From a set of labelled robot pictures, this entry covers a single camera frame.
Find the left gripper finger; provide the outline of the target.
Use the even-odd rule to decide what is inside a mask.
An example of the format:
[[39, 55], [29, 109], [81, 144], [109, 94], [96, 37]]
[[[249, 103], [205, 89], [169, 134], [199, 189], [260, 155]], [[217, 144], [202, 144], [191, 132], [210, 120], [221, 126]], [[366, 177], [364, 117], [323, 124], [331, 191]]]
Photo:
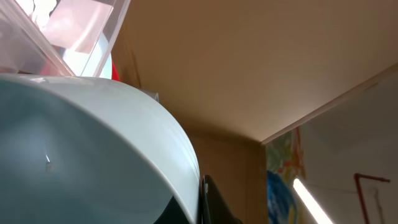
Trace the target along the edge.
[[243, 224], [233, 215], [210, 175], [202, 178], [201, 213], [204, 224]]

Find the mint green bowl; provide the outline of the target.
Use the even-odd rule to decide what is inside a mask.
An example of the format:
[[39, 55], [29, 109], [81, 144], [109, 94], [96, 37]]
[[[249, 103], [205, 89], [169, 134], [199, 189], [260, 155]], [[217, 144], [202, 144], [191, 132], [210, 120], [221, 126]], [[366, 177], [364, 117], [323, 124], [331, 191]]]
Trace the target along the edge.
[[193, 146], [146, 93], [1, 75], [2, 223], [199, 223], [199, 202]]

